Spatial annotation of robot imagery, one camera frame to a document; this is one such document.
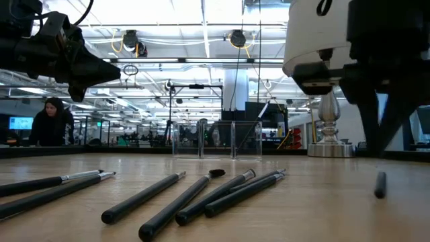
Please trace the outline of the black background frame stand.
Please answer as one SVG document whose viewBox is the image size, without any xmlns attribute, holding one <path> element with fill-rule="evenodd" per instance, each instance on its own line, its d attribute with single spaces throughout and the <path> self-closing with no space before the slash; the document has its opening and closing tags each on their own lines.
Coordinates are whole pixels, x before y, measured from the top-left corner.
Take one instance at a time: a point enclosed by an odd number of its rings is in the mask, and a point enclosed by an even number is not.
<svg viewBox="0 0 430 242">
<path fill-rule="evenodd" d="M 189 84 L 189 85 L 173 85 L 170 83 L 170 89 L 169 89 L 169 121 L 167 122 L 167 128 L 165 130 L 165 132 L 167 132 L 167 130 L 169 130 L 169 142 L 172 144 L 172 148 L 173 146 L 176 144 L 176 141 L 173 140 L 171 136 L 171 130 L 172 130 L 172 120 L 171 120 L 171 115 L 172 115 L 172 99 L 174 98 L 172 96 L 172 90 L 175 89 L 176 87 L 178 87 L 179 89 L 175 92 L 175 95 L 179 94 L 181 92 L 181 90 L 183 88 L 188 88 L 188 89 L 205 89 L 205 88 L 209 88 L 211 91 L 213 91 L 214 94 L 216 94 L 216 96 L 218 97 L 218 99 L 221 100 L 221 104 L 220 104 L 220 118 L 222 117 L 222 105 L 224 103 L 223 101 L 223 97 L 221 97 L 221 95 L 218 95 L 218 93 L 216 93 L 214 91 L 214 88 L 219 88 L 221 91 L 221 94 L 224 94 L 223 92 L 223 86 L 222 85 L 204 85 L 204 84 Z M 205 141 L 204 141 L 204 131 L 200 131 L 200 128 L 198 128 L 198 132 L 199 132 L 199 136 L 198 136 L 198 147 L 202 148 L 204 147 Z"/>
</svg>

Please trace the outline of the dark computer monitor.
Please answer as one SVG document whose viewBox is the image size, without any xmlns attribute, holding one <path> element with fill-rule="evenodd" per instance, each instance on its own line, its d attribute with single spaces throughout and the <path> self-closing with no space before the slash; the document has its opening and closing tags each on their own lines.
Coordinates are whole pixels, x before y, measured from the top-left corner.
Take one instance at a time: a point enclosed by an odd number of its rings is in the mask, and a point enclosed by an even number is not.
<svg viewBox="0 0 430 242">
<path fill-rule="evenodd" d="M 430 135 L 430 106 L 421 106 L 417 109 L 417 115 L 423 134 Z"/>
</svg>

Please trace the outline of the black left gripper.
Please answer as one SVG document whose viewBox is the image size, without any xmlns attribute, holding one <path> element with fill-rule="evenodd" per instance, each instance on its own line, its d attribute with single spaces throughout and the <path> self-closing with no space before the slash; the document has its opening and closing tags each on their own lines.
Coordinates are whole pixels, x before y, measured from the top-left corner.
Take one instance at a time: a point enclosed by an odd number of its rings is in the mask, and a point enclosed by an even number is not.
<svg viewBox="0 0 430 242">
<path fill-rule="evenodd" d="M 53 77 L 67 83 L 75 102 L 83 101 L 87 87 L 120 78 L 120 69 L 91 54 L 85 47 L 81 29 L 67 15 L 52 11 L 34 36 L 36 47 L 32 76 Z"/>
</svg>

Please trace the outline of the red storage bins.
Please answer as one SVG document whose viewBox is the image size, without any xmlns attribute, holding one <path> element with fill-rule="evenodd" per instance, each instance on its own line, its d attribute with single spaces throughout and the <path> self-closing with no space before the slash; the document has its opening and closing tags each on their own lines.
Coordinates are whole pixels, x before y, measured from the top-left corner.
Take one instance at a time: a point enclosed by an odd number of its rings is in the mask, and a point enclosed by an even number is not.
<svg viewBox="0 0 430 242">
<path fill-rule="evenodd" d="M 301 136 L 301 129 L 300 128 L 294 128 L 292 130 L 292 149 L 301 149 L 302 148 L 302 136 Z"/>
</svg>

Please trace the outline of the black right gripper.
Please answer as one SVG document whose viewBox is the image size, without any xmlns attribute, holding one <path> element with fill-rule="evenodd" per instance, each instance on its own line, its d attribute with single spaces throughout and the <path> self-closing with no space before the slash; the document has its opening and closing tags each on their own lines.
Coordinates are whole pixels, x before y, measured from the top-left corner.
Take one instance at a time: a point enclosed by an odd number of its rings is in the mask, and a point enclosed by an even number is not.
<svg viewBox="0 0 430 242">
<path fill-rule="evenodd" d="M 423 57 L 430 50 L 430 0 L 350 0 L 346 14 L 353 62 L 326 67 L 333 53 L 327 48 L 320 61 L 295 67 L 292 77 L 304 93 L 317 95 L 338 80 L 347 100 L 357 101 L 368 152 L 379 155 L 419 105 L 388 100 L 379 128 L 378 98 L 370 96 L 430 99 L 430 60 Z"/>
</svg>

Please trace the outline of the person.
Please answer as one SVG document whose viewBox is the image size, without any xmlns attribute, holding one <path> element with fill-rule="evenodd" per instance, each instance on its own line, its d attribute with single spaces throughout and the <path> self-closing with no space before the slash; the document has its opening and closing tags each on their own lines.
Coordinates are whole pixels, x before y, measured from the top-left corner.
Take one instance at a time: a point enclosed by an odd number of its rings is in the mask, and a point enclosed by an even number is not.
<svg viewBox="0 0 430 242">
<path fill-rule="evenodd" d="M 29 143 L 42 147 L 71 145 L 74 142 L 73 131 L 73 115 L 65 109 L 61 99 L 51 97 L 34 117 Z"/>
</svg>

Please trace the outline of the blue computer monitor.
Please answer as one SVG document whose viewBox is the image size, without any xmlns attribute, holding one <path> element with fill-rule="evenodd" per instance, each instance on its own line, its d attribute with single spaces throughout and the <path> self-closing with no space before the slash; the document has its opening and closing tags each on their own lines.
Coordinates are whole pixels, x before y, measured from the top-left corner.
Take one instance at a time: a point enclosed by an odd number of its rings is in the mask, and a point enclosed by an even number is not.
<svg viewBox="0 0 430 242">
<path fill-rule="evenodd" d="M 16 117 L 9 118 L 10 130 L 31 130 L 34 119 L 32 117 Z"/>
</svg>

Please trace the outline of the silver lamp base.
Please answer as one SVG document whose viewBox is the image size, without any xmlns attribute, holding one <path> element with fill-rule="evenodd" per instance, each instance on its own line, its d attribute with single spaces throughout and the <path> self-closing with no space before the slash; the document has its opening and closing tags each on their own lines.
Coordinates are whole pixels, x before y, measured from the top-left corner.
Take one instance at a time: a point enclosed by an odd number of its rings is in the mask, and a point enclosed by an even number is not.
<svg viewBox="0 0 430 242">
<path fill-rule="evenodd" d="M 339 102 L 333 91 L 323 95 L 318 106 L 318 117 L 322 123 L 322 139 L 308 146 L 308 156 L 350 158 L 354 155 L 353 145 L 345 144 L 337 138 L 336 123 L 340 115 Z"/>
</svg>

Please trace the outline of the clear acrylic organizer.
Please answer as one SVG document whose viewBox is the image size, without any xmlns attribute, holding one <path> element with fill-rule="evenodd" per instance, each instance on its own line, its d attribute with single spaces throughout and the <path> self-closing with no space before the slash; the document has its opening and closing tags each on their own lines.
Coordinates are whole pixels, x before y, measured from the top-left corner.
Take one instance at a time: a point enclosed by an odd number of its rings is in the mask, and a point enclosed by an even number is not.
<svg viewBox="0 0 430 242">
<path fill-rule="evenodd" d="M 173 123 L 172 154 L 197 159 L 260 159 L 263 134 L 260 121 L 208 121 Z"/>
</svg>

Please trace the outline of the black frame crossbar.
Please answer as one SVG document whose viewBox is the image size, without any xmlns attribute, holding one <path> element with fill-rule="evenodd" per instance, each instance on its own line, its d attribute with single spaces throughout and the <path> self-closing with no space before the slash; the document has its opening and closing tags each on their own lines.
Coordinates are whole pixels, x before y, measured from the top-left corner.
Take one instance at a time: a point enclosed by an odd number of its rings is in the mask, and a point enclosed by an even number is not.
<svg viewBox="0 0 430 242">
<path fill-rule="evenodd" d="M 118 154 L 172 154 L 169 147 L 155 148 L 135 148 L 135 147 L 90 147 L 90 146 L 71 146 L 71 147 L 8 147 L 0 148 L 0 159 L 38 157 L 53 155 L 74 155 L 81 153 L 118 153 Z M 395 161 L 414 161 L 430 163 L 430 152 L 420 151 L 385 151 L 380 156 L 382 159 Z"/>
</svg>

